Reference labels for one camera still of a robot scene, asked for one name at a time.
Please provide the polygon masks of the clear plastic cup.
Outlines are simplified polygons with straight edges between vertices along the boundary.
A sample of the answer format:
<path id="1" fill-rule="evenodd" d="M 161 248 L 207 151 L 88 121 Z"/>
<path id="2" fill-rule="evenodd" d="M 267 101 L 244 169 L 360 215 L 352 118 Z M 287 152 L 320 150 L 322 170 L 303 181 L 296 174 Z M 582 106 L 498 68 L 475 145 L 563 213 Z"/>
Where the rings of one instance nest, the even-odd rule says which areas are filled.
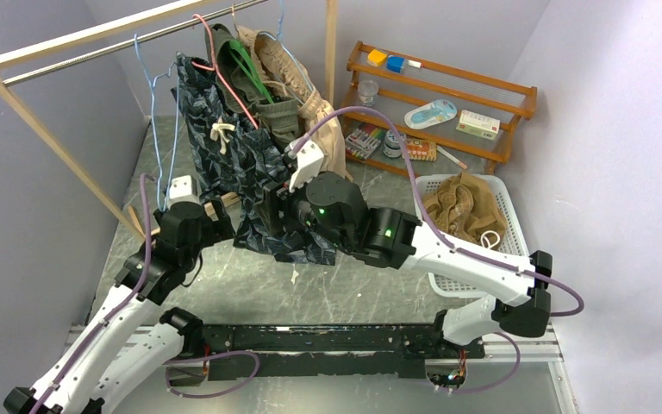
<path id="1" fill-rule="evenodd" d="M 357 87 L 359 103 L 365 107 L 372 107 L 378 96 L 378 83 L 371 79 L 361 80 Z"/>

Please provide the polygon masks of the dark leaf-print shorts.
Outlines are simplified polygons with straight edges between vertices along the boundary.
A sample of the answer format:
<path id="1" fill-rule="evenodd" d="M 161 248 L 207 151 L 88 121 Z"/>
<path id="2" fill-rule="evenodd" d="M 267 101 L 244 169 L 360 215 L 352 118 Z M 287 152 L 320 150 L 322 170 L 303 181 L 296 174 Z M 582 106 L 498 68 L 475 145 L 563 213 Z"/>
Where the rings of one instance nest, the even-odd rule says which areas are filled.
<path id="1" fill-rule="evenodd" d="M 208 61 L 177 53 L 178 87 L 173 89 L 185 120 L 203 200 L 234 192 L 240 198 L 240 223 L 234 246 L 269 254 L 279 262 L 334 265 L 336 251 L 317 233 L 302 228 L 281 237 L 271 236 L 256 204 L 262 188 L 291 176 L 284 148 L 277 147 L 266 129 L 228 112 L 217 76 L 197 65 Z"/>

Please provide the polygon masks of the olive green shorts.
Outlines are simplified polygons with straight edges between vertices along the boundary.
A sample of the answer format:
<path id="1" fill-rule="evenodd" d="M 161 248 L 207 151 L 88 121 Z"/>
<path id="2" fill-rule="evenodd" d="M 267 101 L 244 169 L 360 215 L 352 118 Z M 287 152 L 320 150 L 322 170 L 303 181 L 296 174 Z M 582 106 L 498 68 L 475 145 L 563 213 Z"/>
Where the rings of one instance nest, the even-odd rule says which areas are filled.
<path id="1" fill-rule="evenodd" d="M 238 67 L 233 59 L 229 41 L 238 40 L 230 30 L 221 25 L 213 24 L 210 26 L 213 32 L 215 43 L 215 56 L 218 65 L 222 70 L 223 76 L 232 85 L 233 89 L 247 106 L 259 126 L 266 129 L 271 139 L 277 147 L 285 148 L 288 144 L 298 138 L 301 134 L 300 121 L 297 118 L 297 108 L 287 97 L 281 97 L 277 92 L 272 92 L 268 87 L 266 89 L 272 94 L 274 103 L 269 103 L 254 87 L 249 77 Z M 207 54 L 209 52 L 208 38 L 205 35 Z M 227 92 L 220 79 L 217 78 L 218 87 L 222 93 L 228 112 L 240 116 L 241 119 L 248 118 L 242 112 L 242 109 L 233 100 Z"/>

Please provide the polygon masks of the green hanger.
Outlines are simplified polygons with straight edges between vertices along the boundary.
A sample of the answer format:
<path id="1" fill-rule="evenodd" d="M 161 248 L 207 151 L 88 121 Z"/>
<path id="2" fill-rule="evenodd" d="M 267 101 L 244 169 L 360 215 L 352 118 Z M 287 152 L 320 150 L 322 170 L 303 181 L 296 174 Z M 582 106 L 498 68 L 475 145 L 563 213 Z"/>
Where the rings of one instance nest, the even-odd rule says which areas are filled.
<path id="1" fill-rule="evenodd" d="M 258 72 L 255 69 L 252 58 L 250 57 L 247 49 L 238 40 L 232 39 L 228 43 L 230 53 L 237 63 L 238 67 L 249 77 L 255 89 L 270 103 L 273 104 L 274 100 L 272 94 L 266 89 L 261 81 Z"/>

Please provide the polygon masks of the pink wire hanger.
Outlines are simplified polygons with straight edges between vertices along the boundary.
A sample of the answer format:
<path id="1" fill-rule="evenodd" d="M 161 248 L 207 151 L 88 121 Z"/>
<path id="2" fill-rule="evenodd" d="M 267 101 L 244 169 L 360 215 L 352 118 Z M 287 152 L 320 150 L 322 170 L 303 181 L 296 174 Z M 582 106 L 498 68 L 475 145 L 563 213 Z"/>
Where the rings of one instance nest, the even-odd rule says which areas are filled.
<path id="1" fill-rule="evenodd" d="M 201 66 L 197 65 L 199 68 L 203 68 L 207 71 L 214 72 L 216 76 L 220 79 L 221 83 L 224 85 L 225 89 L 227 92 L 232 96 L 233 100 L 237 103 L 237 105 L 242 109 L 242 112 L 246 115 L 250 123 L 254 126 L 256 130 L 259 129 L 259 124 L 258 122 L 254 119 L 253 115 L 247 108 L 247 106 L 242 102 L 242 100 L 239 98 L 235 90 L 233 89 L 232 85 L 226 80 L 226 78 L 223 76 L 222 70 L 218 65 L 218 60 L 215 56 L 215 43 L 214 43 L 214 37 L 213 37 L 213 32 L 212 29 L 210 28 L 209 24 L 206 22 L 206 20 L 199 14 L 195 13 L 192 15 L 192 18 L 194 20 L 199 21 L 202 23 L 202 25 L 205 28 L 205 32 L 208 38 L 207 44 L 209 45 L 209 52 L 208 56 L 211 61 L 211 66 Z"/>

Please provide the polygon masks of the beige shorts with white stripe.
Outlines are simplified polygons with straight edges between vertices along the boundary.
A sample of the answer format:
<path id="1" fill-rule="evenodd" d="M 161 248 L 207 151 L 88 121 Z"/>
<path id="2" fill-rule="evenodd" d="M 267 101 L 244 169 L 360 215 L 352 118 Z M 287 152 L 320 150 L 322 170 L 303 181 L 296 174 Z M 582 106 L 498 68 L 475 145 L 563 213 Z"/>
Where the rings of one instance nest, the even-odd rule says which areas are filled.
<path id="1" fill-rule="evenodd" d="M 286 51 L 272 34 L 239 26 L 237 39 L 247 48 L 263 85 L 290 99 L 305 129 L 311 129 L 334 111 L 331 103 L 322 98 L 310 81 L 303 64 Z M 324 153 L 322 170 L 345 176 L 346 153 L 339 120 L 331 118 L 311 136 L 311 140 Z"/>

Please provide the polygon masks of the blue block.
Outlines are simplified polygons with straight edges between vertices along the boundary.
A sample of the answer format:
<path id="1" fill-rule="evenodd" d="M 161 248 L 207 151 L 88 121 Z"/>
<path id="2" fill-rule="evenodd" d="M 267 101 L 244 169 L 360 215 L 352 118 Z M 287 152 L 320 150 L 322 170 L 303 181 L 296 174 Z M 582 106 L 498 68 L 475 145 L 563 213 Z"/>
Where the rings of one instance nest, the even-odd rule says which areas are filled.
<path id="1" fill-rule="evenodd" d="M 402 73 L 405 66 L 407 65 L 407 60 L 404 57 L 390 55 L 385 63 L 385 68 L 394 73 Z"/>

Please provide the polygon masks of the tan brown shorts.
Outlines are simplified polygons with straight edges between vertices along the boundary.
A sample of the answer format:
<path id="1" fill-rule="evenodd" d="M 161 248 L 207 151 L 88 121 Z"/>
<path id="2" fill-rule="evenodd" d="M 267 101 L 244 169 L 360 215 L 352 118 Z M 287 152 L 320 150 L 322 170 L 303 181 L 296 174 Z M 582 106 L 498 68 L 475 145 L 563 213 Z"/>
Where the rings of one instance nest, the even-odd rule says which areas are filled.
<path id="1" fill-rule="evenodd" d="M 508 224 L 488 183 L 462 172 L 422 196 L 423 206 L 442 232 L 497 250 Z"/>

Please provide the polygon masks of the white pen with red tip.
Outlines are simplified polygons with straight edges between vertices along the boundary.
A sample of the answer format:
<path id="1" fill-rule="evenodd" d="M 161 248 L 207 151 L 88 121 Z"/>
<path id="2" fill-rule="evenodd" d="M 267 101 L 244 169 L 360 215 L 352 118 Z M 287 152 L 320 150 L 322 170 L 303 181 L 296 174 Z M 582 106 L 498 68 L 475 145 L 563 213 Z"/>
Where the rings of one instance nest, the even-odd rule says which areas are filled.
<path id="1" fill-rule="evenodd" d="M 468 165 L 464 163 L 462 160 L 448 152 L 446 149 L 444 149 L 442 146 L 437 147 L 437 152 L 442 155 L 443 157 L 449 159 L 453 164 L 457 165 L 459 168 L 462 170 L 467 170 Z"/>

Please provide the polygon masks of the yellow block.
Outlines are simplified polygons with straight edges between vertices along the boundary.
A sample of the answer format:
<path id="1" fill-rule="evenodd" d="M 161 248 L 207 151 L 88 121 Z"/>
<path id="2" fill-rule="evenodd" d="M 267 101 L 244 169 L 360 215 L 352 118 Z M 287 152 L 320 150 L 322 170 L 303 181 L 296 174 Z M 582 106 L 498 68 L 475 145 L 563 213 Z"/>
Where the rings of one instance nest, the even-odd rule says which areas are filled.
<path id="1" fill-rule="evenodd" d="M 388 54 L 376 48 L 372 49 L 366 57 L 366 62 L 369 66 L 383 67 L 387 60 Z"/>

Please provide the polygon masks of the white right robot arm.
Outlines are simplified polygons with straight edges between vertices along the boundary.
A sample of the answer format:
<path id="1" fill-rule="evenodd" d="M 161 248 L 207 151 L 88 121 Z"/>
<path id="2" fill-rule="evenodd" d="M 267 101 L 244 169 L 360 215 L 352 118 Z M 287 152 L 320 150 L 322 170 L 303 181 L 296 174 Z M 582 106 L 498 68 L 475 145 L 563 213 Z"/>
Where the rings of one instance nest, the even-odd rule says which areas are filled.
<path id="1" fill-rule="evenodd" d="M 301 187 L 266 184 L 256 206 L 273 235 L 308 230 L 367 266 L 433 273 L 484 292 L 464 307 L 440 312 L 438 329 L 430 336 L 439 356 L 453 356 L 497 331 L 527 338 L 546 331 L 551 296 L 532 276 L 536 265 L 531 258 L 444 235 L 398 209 L 370 207 L 360 188 L 336 173 L 322 172 Z"/>

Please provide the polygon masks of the orange wooden shelf rack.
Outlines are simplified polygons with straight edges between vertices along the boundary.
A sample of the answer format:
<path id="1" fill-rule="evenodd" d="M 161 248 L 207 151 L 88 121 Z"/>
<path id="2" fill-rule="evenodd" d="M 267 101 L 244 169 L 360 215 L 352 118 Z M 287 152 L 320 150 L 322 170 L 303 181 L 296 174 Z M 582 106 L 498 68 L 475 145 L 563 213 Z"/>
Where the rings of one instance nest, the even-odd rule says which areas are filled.
<path id="1" fill-rule="evenodd" d="M 358 110 L 342 116 L 347 133 L 364 124 L 385 129 L 392 122 L 412 140 L 411 153 L 429 171 L 492 174 L 511 156 L 520 123 L 534 117 L 534 86 L 469 72 L 362 41 L 347 60 L 351 74 L 344 106 L 365 106 L 386 120 Z"/>

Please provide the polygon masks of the wooden clothes rack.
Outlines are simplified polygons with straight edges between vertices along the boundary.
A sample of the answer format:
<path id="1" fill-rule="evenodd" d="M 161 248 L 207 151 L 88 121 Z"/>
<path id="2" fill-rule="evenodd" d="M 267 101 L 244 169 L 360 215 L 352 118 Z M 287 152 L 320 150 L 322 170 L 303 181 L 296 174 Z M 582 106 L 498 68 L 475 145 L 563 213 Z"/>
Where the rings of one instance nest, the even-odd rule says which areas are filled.
<path id="1" fill-rule="evenodd" d="M 5 70 L 12 66 L 25 64 L 33 60 L 46 58 L 55 53 L 70 50 L 93 41 L 100 41 L 111 35 L 127 32 L 130 29 L 139 28 L 158 20 L 166 19 L 171 16 L 182 14 L 188 11 L 195 11 L 206 4 L 217 1 L 174 1 L 160 5 L 151 9 L 134 13 L 130 16 L 117 18 L 110 22 L 98 24 L 96 26 L 81 29 L 79 31 L 64 34 L 59 37 L 41 41 L 30 46 L 21 47 L 6 53 L 0 53 L 0 70 Z M 268 1 L 241 1 L 233 3 L 225 9 L 220 9 L 203 15 L 205 21 L 227 16 L 237 10 L 249 9 L 255 5 Z M 338 20 L 338 1 L 325 2 L 325 45 L 324 45 L 324 91 L 327 97 L 334 101 L 334 82 L 335 82 L 335 61 L 336 61 L 336 42 L 337 42 L 337 20 Z M 176 23 L 171 26 L 155 30 L 149 34 L 140 36 L 137 41 L 148 42 L 158 38 L 177 33 L 178 31 L 196 26 L 199 24 L 196 18 L 189 21 Z M 12 91 L 11 86 L 25 83 L 29 80 L 40 78 L 48 74 L 64 70 L 66 68 L 77 66 L 90 60 L 103 57 L 121 50 L 124 50 L 134 44 L 134 41 L 122 41 L 107 47 L 103 47 L 93 52 L 85 53 L 77 57 L 63 60 L 49 66 L 35 69 L 5 80 L 0 78 L 0 98 L 33 130 L 33 132 L 54 152 L 55 155 L 77 176 L 87 189 L 107 208 L 107 210 L 123 224 L 126 229 L 132 232 L 136 239 L 140 239 L 143 233 L 139 225 L 134 224 L 126 216 L 122 208 L 112 201 L 100 185 L 88 174 L 88 172 L 74 159 L 66 147 L 59 141 L 47 126 L 38 118 L 38 116 Z"/>

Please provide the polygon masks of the white green box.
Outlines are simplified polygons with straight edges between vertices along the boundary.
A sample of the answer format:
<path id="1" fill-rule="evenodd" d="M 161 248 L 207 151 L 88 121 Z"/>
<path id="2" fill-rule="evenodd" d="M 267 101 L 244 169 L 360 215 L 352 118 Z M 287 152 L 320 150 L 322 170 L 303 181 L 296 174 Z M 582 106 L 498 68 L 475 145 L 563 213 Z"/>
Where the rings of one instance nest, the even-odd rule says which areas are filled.
<path id="1" fill-rule="evenodd" d="M 501 123 L 496 118 L 462 110 L 459 113 L 456 129 L 468 135 L 494 141 L 501 132 Z"/>

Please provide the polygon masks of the light blue wire hanger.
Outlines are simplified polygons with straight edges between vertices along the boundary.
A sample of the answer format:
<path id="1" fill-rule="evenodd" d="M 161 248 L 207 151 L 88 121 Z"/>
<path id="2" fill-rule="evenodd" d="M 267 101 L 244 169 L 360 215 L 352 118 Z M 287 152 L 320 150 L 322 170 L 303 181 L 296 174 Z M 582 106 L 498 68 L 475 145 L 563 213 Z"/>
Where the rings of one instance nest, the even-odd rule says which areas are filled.
<path id="1" fill-rule="evenodd" d="M 172 180 L 175 176 L 176 159 L 178 151 L 178 138 L 179 138 L 179 107 L 180 105 L 176 100 L 173 100 L 173 130 L 170 146 L 163 148 L 160 144 L 158 120 L 164 117 L 165 114 L 158 112 L 159 109 L 159 86 L 172 80 L 174 86 L 178 87 L 178 64 L 172 61 L 168 67 L 161 73 L 152 74 L 148 68 L 146 60 L 142 52 L 142 43 L 139 41 L 137 33 L 133 35 L 133 49 L 136 59 L 139 62 L 141 70 L 143 71 L 144 78 L 147 83 L 149 91 L 149 117 L 150 117 L 150 131 L 153 143 L 153 152 L 158 167 L 159 176 L 156 178 L 156 203 L 160 211 L 166 211 L 169 207 L 169 190 Z"/>

